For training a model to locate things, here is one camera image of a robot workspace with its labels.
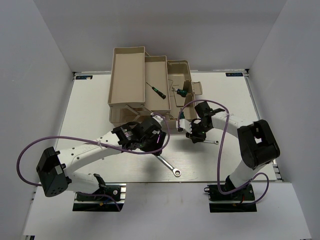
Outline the small combination wrench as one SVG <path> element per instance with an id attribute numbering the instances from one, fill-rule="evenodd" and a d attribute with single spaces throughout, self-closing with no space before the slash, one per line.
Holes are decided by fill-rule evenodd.
<path id="1" fill-rule="evenodd" d="M 205 141 L 203 141 L 203 143 L 218 145 L 218 144 L 219 144 L 219 141 L 217 141 L 217 140 L 215 140 L 215 141 L 205 140 Z"/>

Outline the thin black green screwdriver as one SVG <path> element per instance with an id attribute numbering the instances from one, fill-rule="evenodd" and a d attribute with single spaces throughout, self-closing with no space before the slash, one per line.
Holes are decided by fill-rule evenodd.
<path id="1" fill-rule="evenodd" d="M 156 87 L 152 86 L 151 84 L 149 84 L 148 82 L 146 82 L 146 84 L 148 86 L 150 86 L 152 88 L 152 90 L 158 95 L 160 96 L 162 99 L 166 99 L 166 95 L 164 93 L 162 93 L 160 90 L 158 90 Z"/>

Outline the large ratchet wrench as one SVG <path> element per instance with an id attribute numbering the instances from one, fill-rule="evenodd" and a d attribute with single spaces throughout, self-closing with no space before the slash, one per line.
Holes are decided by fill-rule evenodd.
<path id="1" fill-rule="evenodd" d="M 156 156 L 156 158 L 163 164 L 165 165 L 175 177 L 180 177 L 181 176 L 181 171 L 175 167 L 173 167 L 167 160 L 165 160 L 162 156 Z"/>

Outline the beige cantilever toolbox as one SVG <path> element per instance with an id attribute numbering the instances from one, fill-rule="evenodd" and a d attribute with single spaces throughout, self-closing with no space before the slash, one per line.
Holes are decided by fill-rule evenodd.
<path id="1" fill-rule="evenodd" d="M 164 93 L 166 99 L 157 95 L 146 82 Z M 181 97 L 172 88 L 188 94 Z M 202 93 L 201 83 L 192 80 L 187 60 L 150 56 L 143 46 L 113 50 L 108 105 L 109 121 L 115 127 L 142 122 L 151 113 L 159 113 L 174 129 L 182 112 L 188 121 L 197 117 L 193 101 Z"/>

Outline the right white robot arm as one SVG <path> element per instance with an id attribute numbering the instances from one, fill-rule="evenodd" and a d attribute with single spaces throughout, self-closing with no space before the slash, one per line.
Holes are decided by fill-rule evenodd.
<path id="1" fill-rule="evenodd" d="M 227 176 L 225 184 L 217 183 L 221 195 L 236 200 L 244 193 L 244 188 L 254 180 L 260 169 L 281 154 L 274 134 L 266 120 L 246 121 L 232 115 L 225 106 L 212 109 L 208 101 L 199 101 L 195 106 L 197 118 L 192 121 L 180 118 L 176 123 L 179 131 L 184 130 L 186 137 L 193 143 L 206 140 L 206 133 L 213 129 L 222 130 L 218 152 L 217 168 L 221 167 L 221 157 L 226 134 L 237 138 L 241 161 L 236 169 Z"/>

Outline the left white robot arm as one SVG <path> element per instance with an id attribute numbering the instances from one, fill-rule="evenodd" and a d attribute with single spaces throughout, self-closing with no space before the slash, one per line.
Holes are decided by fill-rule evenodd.
<path id="1" fill-rule="evenodd" d="M 97 173 L 79 173 L 78 169 L 120 153 L 160 153 L 166 135 L 163 124 L 160 116 L 149 116 L 141 123 L 128 122 L 116 127 L 92 144 L 63 150 L 46 148 L 36 167 L 45 196 L 73 191 L 90 194 L 96 200 L 103 198 L 106 187 L 102 177 Z"/>

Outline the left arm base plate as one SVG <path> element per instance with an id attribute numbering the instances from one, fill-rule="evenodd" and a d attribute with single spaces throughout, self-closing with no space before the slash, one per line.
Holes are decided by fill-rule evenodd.
<path id="1" fill-rule="evenodd" d="M 73 212 L 120 212 L 126 198 L 126 183 L 107 183 L 95 193 L 75 194 Z"/>

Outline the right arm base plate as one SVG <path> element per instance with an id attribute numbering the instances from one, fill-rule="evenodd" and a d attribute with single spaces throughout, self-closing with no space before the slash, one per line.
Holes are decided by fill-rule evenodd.
<path id="1" fill-rule="evenodd" d="M 218 190 L 217 184 L 204 188 L 208 194 L 210 213 L 253 213 L 257 212 L 256 198 L 251 184 L 238 192 L 223 195 Z"/>

